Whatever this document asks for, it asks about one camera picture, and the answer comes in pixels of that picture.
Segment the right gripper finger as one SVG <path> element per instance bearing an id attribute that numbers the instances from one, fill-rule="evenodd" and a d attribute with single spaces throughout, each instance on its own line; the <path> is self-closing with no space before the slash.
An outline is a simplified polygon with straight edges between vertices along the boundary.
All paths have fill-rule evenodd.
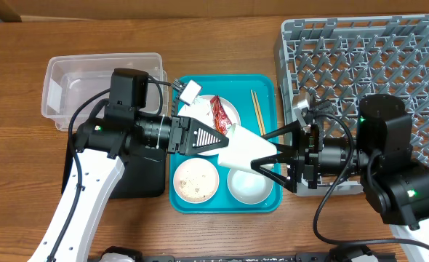
<path id="1" fill-rule="evenodd" d="M 284 164 L 286 166 L 286 175 L 275 172 L 268 165 L 273 166 Z M 259 159 L 253 159 L 250 162 L 253 171 L 271 179 L 286 190 L 296 193 L 299 179 L 299 156 L 297 151 L 285 151 L 271 156 L 264 156 Z"/>
<path id="2" fill-rule="evenodd" d="M 301 124 L 298 121 L 294 121 L 277 130 L 262 135 L 262 138 L 269 140 L 283 135 L 285 146 L 298 146 L 300 144 L 301 131 Z"/>

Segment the white paper cup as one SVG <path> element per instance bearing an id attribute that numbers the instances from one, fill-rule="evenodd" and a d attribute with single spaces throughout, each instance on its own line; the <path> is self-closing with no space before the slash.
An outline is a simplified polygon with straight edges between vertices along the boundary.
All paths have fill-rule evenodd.
<path id="1" fill-rule="evenodd" d="M 229 143 L 218 154 L 219 166 L 258 174 L 251 168 L 251 161 L 277 154 L 272 143 L 241 125 L 233 124 L 226 137 Z"/>

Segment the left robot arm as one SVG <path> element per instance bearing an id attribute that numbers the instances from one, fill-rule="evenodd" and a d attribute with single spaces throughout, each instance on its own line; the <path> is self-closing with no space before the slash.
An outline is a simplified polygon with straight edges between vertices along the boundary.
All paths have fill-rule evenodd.
<path id="1" fill-rule="evenodd" d="M 228 145 L 227 137 L 197 119 L 143 112 L 150 83 L 160 84 L 145 71 L 115 69 L 110 87 L 94 95 L 87 120 L 68 127 L 68 182 L 32 261 L 88 259 L 110 195 L 134 169 L 140 149 L 157 160 L 159 153 L 192 156 Z"/>

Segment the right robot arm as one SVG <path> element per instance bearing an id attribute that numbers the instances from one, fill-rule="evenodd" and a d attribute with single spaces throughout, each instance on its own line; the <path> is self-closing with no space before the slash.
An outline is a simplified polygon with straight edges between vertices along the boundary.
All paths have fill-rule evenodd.
<path id="1" fill-rule="evenodd" d="M 345 127 L 341 138 L 324 134 L 324 120 L 335 118 L 329 100 L 304 95 L 292 109 L 296 120 L 270 133 L 291 133 L 292 143 L 253 159 L 251 169 L 291 192 L 302 179 L 315 189 L 320 175 L 333 175 L 336 186 L 358 175 L 367 202 L 390 226 L 388 242 L 399 244 L 411 261 L 429 261 L 429 167 L 412 158 L 412 118 L 403 101 L 364 97 L 356 132 Z"/>

